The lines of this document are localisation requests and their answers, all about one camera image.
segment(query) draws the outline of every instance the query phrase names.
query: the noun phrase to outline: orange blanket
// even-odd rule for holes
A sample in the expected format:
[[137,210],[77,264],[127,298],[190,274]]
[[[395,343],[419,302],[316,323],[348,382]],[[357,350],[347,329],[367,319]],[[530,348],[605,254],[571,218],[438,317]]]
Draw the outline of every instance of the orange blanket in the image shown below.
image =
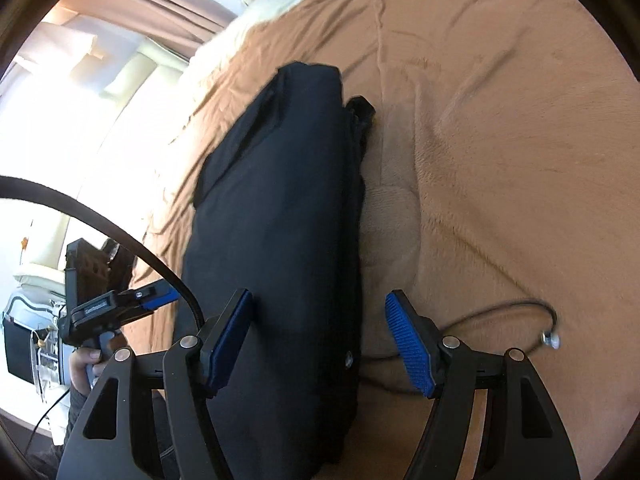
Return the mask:
[[[338,66],[345,98],[378,111],[362,165],[364,354],[394,351],[383,318],[393,288],[437,324],[544,298],[563,346],[532,360],[593,479],[640,411],[640,89],[610,39],[577,0],[305,0],[202,82],[168,166],[179,178],[163,184],[146,236],[175,271],[205,156],[292,60]],[[137,283],[151,279],[138,266]],[[513,312],[460,335],[502,352],[544,322]],[[127,330],[138,352],[166,348],[171,333],[168,308]],[[404,381],[397,364],[363,373]],[[344,460],[320,476],[400,479],[430,403],[360,396]],[[460,478],[472,476],[480,424],[476,414]]]

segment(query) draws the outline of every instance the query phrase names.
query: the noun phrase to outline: blue textured pad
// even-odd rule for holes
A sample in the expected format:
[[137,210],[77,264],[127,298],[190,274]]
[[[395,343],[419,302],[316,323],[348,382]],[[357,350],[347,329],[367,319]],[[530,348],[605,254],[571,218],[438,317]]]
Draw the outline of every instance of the blue textured pad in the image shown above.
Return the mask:
[[398,351],[404,360],[404,368],[409,374],[412,384],[425,397],[430,396],[435,387],[431,375],[431,359],[420,340],[407,313],[394,293],[386,296],[386,323],[396,340]]
[[228,384],[253,317],[254,300],[251,293],[246,291],[240,298],[224,332],[220,334],[218,344],[211,353],[209,384],[207,385],[211,390],[218,391]]

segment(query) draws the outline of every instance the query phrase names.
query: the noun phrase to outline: cord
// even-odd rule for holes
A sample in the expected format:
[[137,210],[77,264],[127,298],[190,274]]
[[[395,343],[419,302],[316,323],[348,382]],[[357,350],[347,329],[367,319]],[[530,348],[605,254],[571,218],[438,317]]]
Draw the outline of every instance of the cord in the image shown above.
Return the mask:
[[149,251],[149,249],[129,233],[119,228],[111,220],[98,214],[93,209],[78,202],[78,200],[69,195],[60,193],[42,184],[12,176],[0,175],[0,198],[24,200],[25,202],[45,205],[68,216],[72,216],[107,235],[109,238],[112,238],[160,274],[160,276],[167,280],[178,294],[184,298],[184,301],[191,309],[197,330],[200,330],[204,325],[204,316],[198,300],[196,300],[196,297],[184,282],[155,256],[155,254]]
[[[549,303],[547,303],[544,300],[539,300],[538,298],[523,298],[521,300],[501,301],[500,303],[492,304],[481,310],[477,310],[476,312],[472,312],[471,314],[467,314],[466,316],[457,318],[453,322],[441,328],[440,333],[442,333],[443,335],[446,335],[447,332],[449,332],[450,330],[453,330],[455,327],[463,323],[466,323],[467,321],[488,316],[489,314],[494,314],[495,312],[510,310],[512,308],[517,308],[522,306],[538,307],[544,310],[546,313],[548,313],[549,316],[551,317],[551,328],[549,330],[544,331],[542,333],[542,337],[540,337],[536,343],[531,345],[526,350],[523,350],[526,356],[530,356],[531,354],[533,354],[533,352],[535,352],[536,350],[538,350],[539,348],[547,344],[545,343],[545,338],[549,338],[552,335],[556,334],[556,331],[558,329],[558,322],[559,322],[558,313],[556,312],[556,310]],[[380,362],[380,361],[389,361],[389,360],[399,359],[400,357],[401,356],[399,353],[395,353],[387,356],[374,356],[374,357],[363,356],[362,361],[365,363]],[[403,390],[398,388],[391,388],[389,386],[386,386],[386,384],[382,383],[381,381],[377,381],[375,379],[371,379],[365,376],[361,376],[360,381],[362,381],[365,384],[369,384],[370,386],[375,386],[377,388],[385,390],[386,392],[391,394],[398,394],[398,395],[421,395],[422,394],[419,390]]]
[[58,400],[56,400],[56,402],[54,402],[51,406],[49,406],[49,409],[48,409],[46,412],[44,412],[44,415],[42,415],[42,416],[40,417],[40,420],[39,420],[39,421],[36,423],[36,425],[33,427],[33,429],[31,430],[31,436],[29,437],[29,441],[27,442],[27,445],[26,445],[26,446],[25,446],[25,448],[24,448],[24,453],[23,453],[23,455],[24,455],[24,456],[27,456],[27,453],[29,452],[29,448],[31,447],[31,442],[33,441],[33,437],[36,435],[36,431],[37,431],[37,429],[38,429],[39,425],[42,423],[42,421],[45,419],[45,417],[46,417],[47,415],[49,415],[49,412],[50,412],[51,410],[53,410],[53,408],[55,408],[55,407],[56,407],[57,403],[59,403],[59,402],[60,402],[60,400],[64,399],[64,398],[65,398],[65,396],[67,396],[67,395],[68,395],[69,391],[70,391],[70,390],[67,390],[65,393],[63,393],[62,395],[60,395],[60,396],[58,397]]

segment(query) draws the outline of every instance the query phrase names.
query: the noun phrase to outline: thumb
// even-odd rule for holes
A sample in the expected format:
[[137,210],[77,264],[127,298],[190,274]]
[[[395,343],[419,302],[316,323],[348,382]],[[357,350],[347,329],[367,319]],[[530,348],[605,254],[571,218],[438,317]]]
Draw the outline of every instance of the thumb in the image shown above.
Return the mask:
[[85,397],[91,393],[91,385],[86,376],[86,366],[100,362],[102,353],[94,348],[78,348],[69,357],[71,383]]

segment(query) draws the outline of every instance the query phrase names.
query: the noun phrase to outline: blue gripper pad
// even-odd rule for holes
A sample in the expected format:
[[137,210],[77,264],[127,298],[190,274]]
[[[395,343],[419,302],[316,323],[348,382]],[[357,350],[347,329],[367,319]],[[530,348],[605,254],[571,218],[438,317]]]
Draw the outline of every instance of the blue gripper pad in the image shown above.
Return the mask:
[[433,398],[440,377],[440,332],[431,319],[418,316],[402,290],[387,295],[385,316],[412,384]]
[[236,290],[220,315],[218,323],[225,323],[227,317],[228,320],[210,354],[207,389],[212,392],[228,384],[242,343],[254,318],[254,297],[248,290]]

